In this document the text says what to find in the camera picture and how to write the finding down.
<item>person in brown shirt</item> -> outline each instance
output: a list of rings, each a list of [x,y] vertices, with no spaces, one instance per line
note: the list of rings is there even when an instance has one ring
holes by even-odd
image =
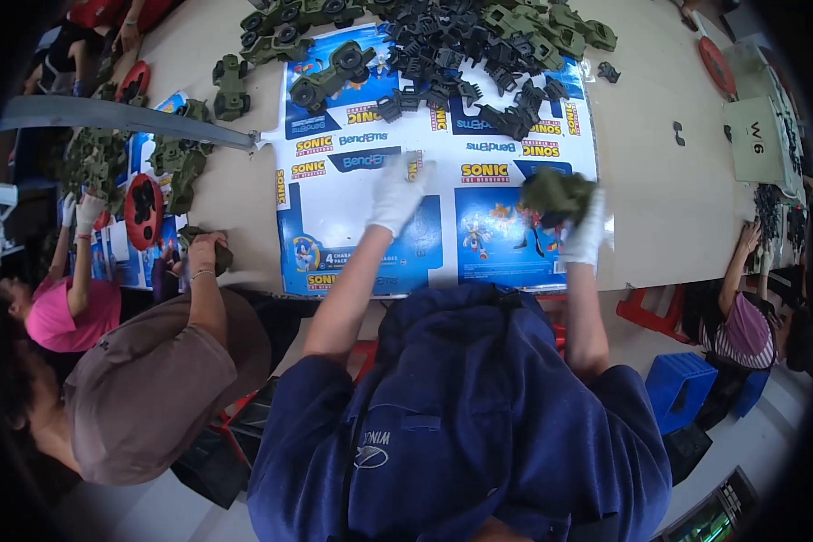
[[[250,302],[217,286],[216,244],[226,246],[222,233],[195,238],[192,294],[101,337],[66,378],[62,400],[43,350],[22,335],[3,341],[12,350],[0,357],[10,425],[29,428],[37,449],[86,481],[140,484],[162,474],[218,411],[261,388],[271,343]]]

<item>bracelet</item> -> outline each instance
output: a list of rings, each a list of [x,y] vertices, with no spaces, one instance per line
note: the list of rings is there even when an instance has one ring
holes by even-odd
[[[193,273],[193,275],[190,277],[190,284],[192,285],[193,281],[196,280],[197,276],[203,275],[205,273],[210,273],[215,278],[217,277],[217,273],[215,273],[214,271],[211,271],[210,269],[200,269],[199,271],[196,271],[195,273]]]

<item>person in pink shirt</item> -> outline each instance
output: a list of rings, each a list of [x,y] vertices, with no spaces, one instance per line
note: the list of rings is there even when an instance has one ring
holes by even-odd
[[[43,348],[54,352],[89,350],[101,336],[139,312],[138,303],[121,302],[117,284],[91,278],[91,233],[105,208],[106,201],[90,195],[79,205],[75,205],[72,194],[66,196],[61,234],[45,280],[32,295],[30,286],[18,278],[0,281],[0,296],[9,301],[9,313],[23,322],[30,338]],[[63,276],[74,215],[75,274]]]

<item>metal bar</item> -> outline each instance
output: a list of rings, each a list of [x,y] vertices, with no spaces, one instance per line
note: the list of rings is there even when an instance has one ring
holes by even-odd
[[[0,131],[36,126],[90,126],[203,141],[242,150],[256,138],[216,124],[146,107],[70,96],[16,96],[0,119]]]

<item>striped shirt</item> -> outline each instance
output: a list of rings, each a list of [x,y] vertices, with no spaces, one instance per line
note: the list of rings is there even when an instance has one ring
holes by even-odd
[[[728,318],[717,328],[713,343],[704,322],[699,329],[699,342],[716,355],[748,369],[768,369],[774,361],[771,325],[740,292],[735,296]]]

